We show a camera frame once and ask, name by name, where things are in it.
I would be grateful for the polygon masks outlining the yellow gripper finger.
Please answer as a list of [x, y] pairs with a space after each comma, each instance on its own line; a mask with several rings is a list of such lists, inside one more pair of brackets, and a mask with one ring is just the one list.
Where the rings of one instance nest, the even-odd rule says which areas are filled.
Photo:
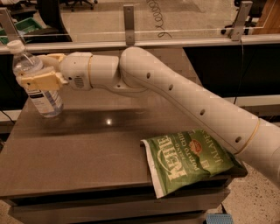
[[60, 62], [66, 57], [64, 53], [50, 53], [38, 56], [45, 67], [54, 67], [55, 70], [60, 69]]
[[67, 84], [67, 80], [61, 73], [49, 72], [44, 74], [37, 74], [35, 76], [17, 77], [18, 84], [27, 90], [59, 90]]

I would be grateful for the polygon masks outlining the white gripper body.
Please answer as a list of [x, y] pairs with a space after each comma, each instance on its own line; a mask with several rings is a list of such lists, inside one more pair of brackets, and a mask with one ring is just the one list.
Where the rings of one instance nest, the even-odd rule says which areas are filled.
[[68, 54], [59, 64], [63, 77], [74, 90], [90, 90], [89, 62], [90, 52], [73, 52]]

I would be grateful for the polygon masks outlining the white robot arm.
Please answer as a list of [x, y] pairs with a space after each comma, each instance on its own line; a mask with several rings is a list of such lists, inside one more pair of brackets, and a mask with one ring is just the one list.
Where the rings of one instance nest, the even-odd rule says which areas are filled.
[[14, 74], [26, 90], [103, 88], [119, 95], [163, 96], [273, 184], [280, 183], [280, 128], [174, 72], [151, 53], [129, 47], [117, 56], [74, 52], [26, 57]]

